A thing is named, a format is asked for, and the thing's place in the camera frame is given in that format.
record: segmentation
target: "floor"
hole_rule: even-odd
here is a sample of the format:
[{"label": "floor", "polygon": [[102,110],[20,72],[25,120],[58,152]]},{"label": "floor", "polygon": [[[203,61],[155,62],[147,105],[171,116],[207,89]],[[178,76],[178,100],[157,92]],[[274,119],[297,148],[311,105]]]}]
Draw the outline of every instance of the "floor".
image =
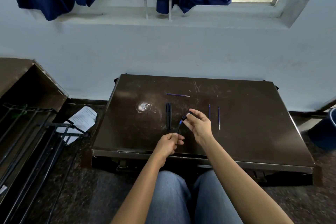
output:
[{"label": "floor", "polygon": [[[69,118],[84,104],[67,103],[62,113]],[[103,104],[89,105],[98,113],[104,112]],[[299,130],[309,129],[319,120],[294,119]],[[94,134],[96,126],[90,129]],[[303,138],[316,163],[323,169],[323,186],[265,187],[264,190],[284,209],[296,224],[336,223],[336,151],[319,149],[303,133]],[[80,143],[81,149],[90,147],[92,138],[67,146],[42,189],[26,223],[45,223],[54,202],[67,163]],[[108,224],[128,194],[136,175],[113,174],[97,169],[80,167],[81,153],[77,154],[61,196],[52,216],[52,224]]]}]

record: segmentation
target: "metal rack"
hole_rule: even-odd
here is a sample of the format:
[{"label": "metal rack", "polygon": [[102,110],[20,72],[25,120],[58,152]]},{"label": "metal rack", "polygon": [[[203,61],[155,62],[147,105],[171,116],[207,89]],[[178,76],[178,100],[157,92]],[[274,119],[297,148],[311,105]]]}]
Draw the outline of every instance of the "metal rack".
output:
[{"label": "metal rack", "polygon": [[[0,149],[4,149],[0,155],[0,170],[4,170],[0,177],[0,188],[5,185],[7,189],[0,195],[0,223],[22,224],[70,137],[76,136],[82,140],[88,137],[88,133],[69,120],[69,124],[49,122],[52,115],[57,114],[54,109],[7,103],[3,107],[7,110],[0,118]],[[61,127],[65,128],[62,133],[57,131]],[[69,128],[75,128],[79,133],[68,133]],[[69,162],[48,223],[79,147],[80,143]]]}]

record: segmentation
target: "blue bucket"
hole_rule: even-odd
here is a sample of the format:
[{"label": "blue bucket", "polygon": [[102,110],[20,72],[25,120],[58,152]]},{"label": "blue bucket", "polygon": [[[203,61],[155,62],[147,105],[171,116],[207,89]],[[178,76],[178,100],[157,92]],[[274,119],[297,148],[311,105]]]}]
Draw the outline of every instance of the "blue bucket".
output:
[{"label": "blue bucket", "polygon": [[311,141],[318,147],[331,151],[336,149],[336,108],[328,116],[307,131]]}]

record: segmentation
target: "blue denim jeans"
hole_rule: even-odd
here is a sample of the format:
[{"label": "blue denim jeans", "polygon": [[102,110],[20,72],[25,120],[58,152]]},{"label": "blue denim jeans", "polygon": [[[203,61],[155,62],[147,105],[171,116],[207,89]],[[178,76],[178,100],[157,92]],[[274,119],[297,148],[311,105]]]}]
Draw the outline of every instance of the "blue denim jeans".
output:
[{"label": "blue denim jeans", "polygon": [[157,176],[146,224],[243,224],[213,170],[189,191],[185,180],[169,171]]}]

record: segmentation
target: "hand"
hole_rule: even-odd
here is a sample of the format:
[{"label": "hand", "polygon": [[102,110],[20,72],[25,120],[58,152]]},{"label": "hand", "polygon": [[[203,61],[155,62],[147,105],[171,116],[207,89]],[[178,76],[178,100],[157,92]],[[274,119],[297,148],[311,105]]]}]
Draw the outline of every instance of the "hand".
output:
[{"label": "hand", "polygon": [[157,161],[160,164],[160,168],[166,162],[166,158],[175,153],[177,145],[183,145],[184,142],[182,141],[184,136],[181,136],[177,133],[170,133],[163,135],[161,139],[157,142],[157,145],[152,153],[154,158],[157,158]]},{"label": "hand", "polygon": [[206,139],[213,137],[211,132],[211,121],[203,112],[195,109],[189,109],[189,111],[199,116],[199,119],[191,113],[188,113],[187,119],[184,120],[183,123],[191,130],[191,132],[193,132],[196,142],[202,145]]}]

